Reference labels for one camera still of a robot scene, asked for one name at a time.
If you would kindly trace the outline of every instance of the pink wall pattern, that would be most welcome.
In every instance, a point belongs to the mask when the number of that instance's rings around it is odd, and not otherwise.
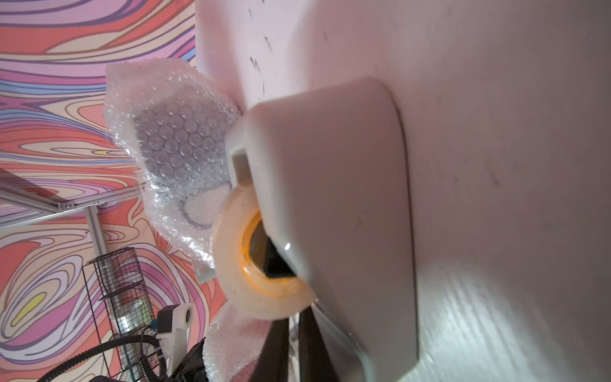
[[[104,66],[179,57],[194,65],[192,0],[0,0],[0,182],[53,199],[138,183],[101,116]],[[0,216],[23,211],[0,204]],[[225,301],[216,280],[197,285],[189,259],[151,227],[140,199],[101,210],[109,249],[134,246],[155,312],[191,301],[199,340]],[[0,382],[36,380],[98,343],[81,267],[94,257],[82,214],[0,231]],[[100,290],[92,267],[86,282]],[[105,309],[94,305],[103,340]],[[119,368],[112,352],[111,373]],[[61,376],[105,374],[101,356]]]

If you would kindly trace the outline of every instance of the wavy line pattern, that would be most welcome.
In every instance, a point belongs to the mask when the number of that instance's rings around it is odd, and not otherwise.
[[[63,199],[137,183],[101,115],[107,63],[194,64],[192,0],[2,1],[0,167]],[[54,187],[50,180],[69,180]]]
[[[104,66],[154,57],[193,65],[193,0],[0,0],[0,35],[10,36],[0,39],[0,182],[68,200],[137,184],[133,160],[110,141],[101,115]],[[0,216],[22,211],[0,204]],[[100,216],[110,250],[136,248],[153,310],[193,302],[189,339],[201,339],[225,302],[216,280],[197,284],[187,256],[150,227],[140,199],[105,205]],[[0,232],[2,381],[36,380],[96,345],[94,320],[109,339],[93,267],[81,274],[93,256],[82,214]],[[106,356],[116,373],[119,359]],[[99,356],[60,380],[105,373]]]
[[[196,318],[190,345],[199,341],[225,296],[216,280],[198,285],[189,259],[164,241],[148,223],[141,199],[122,202],[101,214],[110,250],[136,248],[145,284],[156,313],[163,306],[192,302]],[[97,344],[93,316],[81,267],[95,256],[84,218],[58,219],[25,227],[0,237],[0,373],[3,380],[36,379],[54,365]],[[95,319],[101,335],[111,328],[99,298],[100,286],[92,266],[85,267]],[[111,373],[119,369],[115,354],[108,354]],[[106,374],[95,363],[96,373]],[[89,370],[83,364],[75,378]],[[64,381],[72,381],[66,375]]]

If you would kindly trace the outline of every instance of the black cable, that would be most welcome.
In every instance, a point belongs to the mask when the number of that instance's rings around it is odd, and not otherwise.
[[[153,336],[148,336],[148,335],[142,336],[140,334],[134,334],[132,336],[119,337],[117,339],[113,339],[108,342],[101,343],[98,346],[93,347],[89,350],[83,351],[81,354],[74,356],[70,358],[69,360],[62,362],[61,364],[55,366],[47,374],[42,376],[38,380],[38,382],[53,381],[53,379],[57,378],[59,375],[67,372],[68,370],[72,369],[74,366],[80,364],[81,362],[88,360],[89,358],[95,355],[104,353],[106,350],[110,350],[110,349],[113,349],[113,348],[116,348],[122,345],[126,345],[128,343],[139,343],[141,339],[143,342],[149,343],[150,345],[153,345],[157,349],[157,356],[159,359],[159,375],[161,376],[158,376],[153,372],[153,369],[151,368],[151,365],[148,363],[148,361],[145,361],[142,363],[142,370],[144,371],[145,375],[147,376],[147,379],[150,382],[164,381],[165,376],[167,375],[167,366],[166,366],[166,360],[163,358],[163,353],[161,352],[159,340]]]

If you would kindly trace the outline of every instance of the cylindrical wire cage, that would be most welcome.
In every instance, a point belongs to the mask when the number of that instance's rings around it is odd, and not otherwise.
[[[112,337],[133,334],[154,336],[155,333],[150,328],[154,318],[153,308],[144,285],[144,275],[136,250],[132,247],[122,248],[96,257],[87,263],[89,264],[94,265],[98,276],[102,291],[100,299],[104,301],[111,321]],[[143,356],[148,358],[151,367],[157,366],[155,349],[147,343],[129,343],[121,346],[118,353],[121,365],[119,374],[123,381],[135,382],[144,376],[141,367]]]

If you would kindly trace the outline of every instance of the scuff mark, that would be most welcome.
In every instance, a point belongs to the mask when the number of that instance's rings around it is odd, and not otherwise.
[[[363,226],[363,219],[359,216],[356,224],[352,227],[353,232],[357,232]]]
[[[252,67],[255,68],[259,73],[261,73],[261,69],[259,68],[259,63],[256,59],[251,57]]]
[[[267,36],[263,36],[263,37],[265,38],[265,42],[268,45],[269,51],[273,53],[274,50],[271,48],[271,42],[269,42],[269,39],[267,38]]]
[[[488,168],[488,175],[490,176],[490,181],[492,182],[492,184],[495,187],[500,187],[499,179],[497,178],[496,174],[494,173],[494,170],[492,169],[492,166],[490,165],[490,163],[486,163],[486,167]]]

